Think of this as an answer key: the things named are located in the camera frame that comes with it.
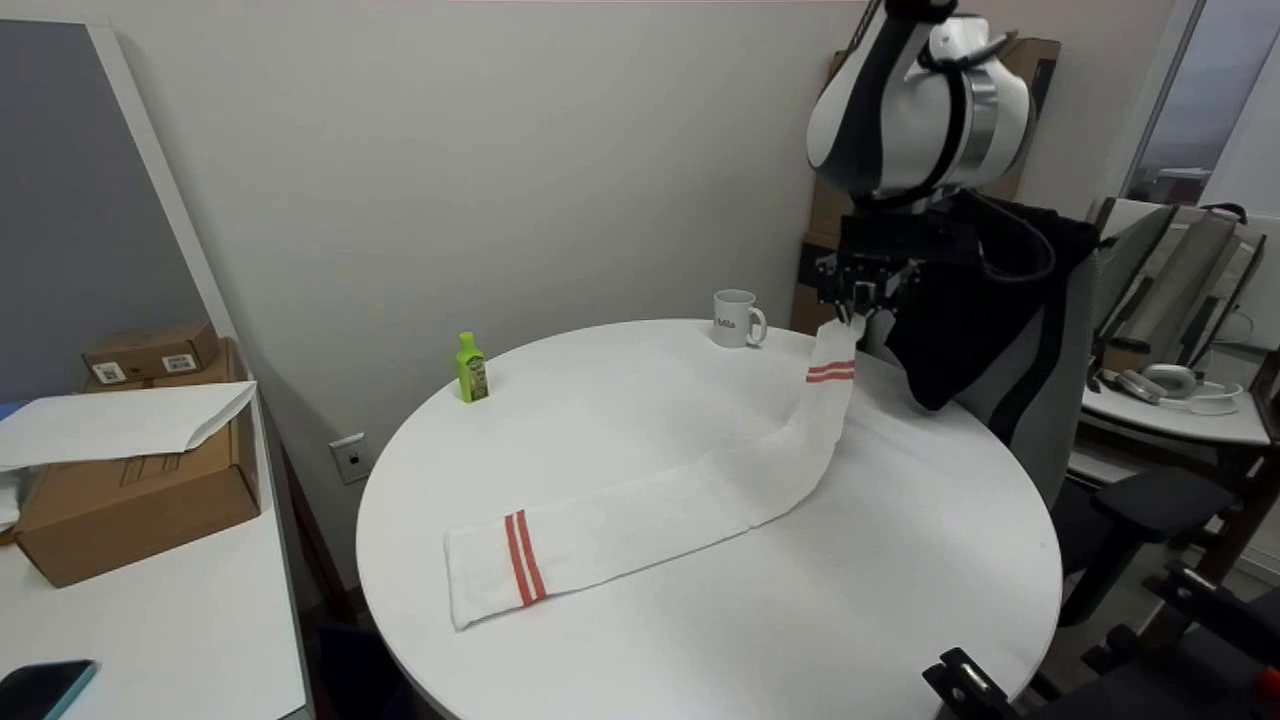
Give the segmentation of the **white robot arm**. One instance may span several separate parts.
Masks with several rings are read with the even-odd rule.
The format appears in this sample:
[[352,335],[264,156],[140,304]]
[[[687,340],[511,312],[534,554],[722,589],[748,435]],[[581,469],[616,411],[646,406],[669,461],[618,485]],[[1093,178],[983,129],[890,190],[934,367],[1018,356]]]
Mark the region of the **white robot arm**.
[[1018,158],[1030,90],[1007,43],[961,0],[869,0],[805,136],[809,167],[851,204],[815,263],[840,324],[883,309],[905,267],[954,261],[948,204]]

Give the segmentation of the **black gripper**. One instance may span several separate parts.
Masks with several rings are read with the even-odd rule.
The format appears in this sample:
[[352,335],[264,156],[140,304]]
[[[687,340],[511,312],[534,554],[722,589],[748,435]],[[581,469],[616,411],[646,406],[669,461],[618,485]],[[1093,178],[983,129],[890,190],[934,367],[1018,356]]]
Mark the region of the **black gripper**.
[[835,246],[810,263],[815,294],[830,304],[844,324],[851,324],[858,309],[873,309],[865,331],[869,353],[883,353],[895,329],[895,312],[880,309],[889,278],[943,254],[943,209],[948,198],[939,190],[916,198],[854,195],[840,220]]

